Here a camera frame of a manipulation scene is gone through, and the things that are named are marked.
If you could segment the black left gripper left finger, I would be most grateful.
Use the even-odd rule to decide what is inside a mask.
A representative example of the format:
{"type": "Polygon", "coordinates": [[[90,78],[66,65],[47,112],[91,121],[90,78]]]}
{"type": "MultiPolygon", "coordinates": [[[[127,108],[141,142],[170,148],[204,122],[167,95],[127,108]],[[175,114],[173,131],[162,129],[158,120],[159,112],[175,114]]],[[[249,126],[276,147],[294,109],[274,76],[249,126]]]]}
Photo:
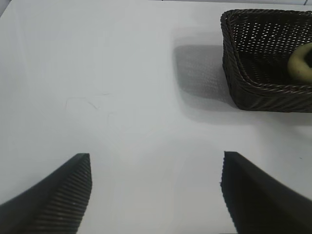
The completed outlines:
{"type": "Polygon", "coordinates": [[[90,155],[73,156],[0,206],[2,234],[75,234],[92,191],[90,155]]]}

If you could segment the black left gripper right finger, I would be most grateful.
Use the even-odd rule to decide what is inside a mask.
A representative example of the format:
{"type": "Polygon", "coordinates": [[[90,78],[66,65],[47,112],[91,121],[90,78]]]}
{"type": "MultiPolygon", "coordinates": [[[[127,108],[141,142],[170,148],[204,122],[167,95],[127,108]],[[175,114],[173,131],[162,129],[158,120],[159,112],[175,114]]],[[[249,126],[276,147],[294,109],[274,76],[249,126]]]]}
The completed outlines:
{"type": "Polygon", "coordinates": [[[239,234],[310,234],[312,201],[237,152],[225,152],[221,190],[239,234]]]}

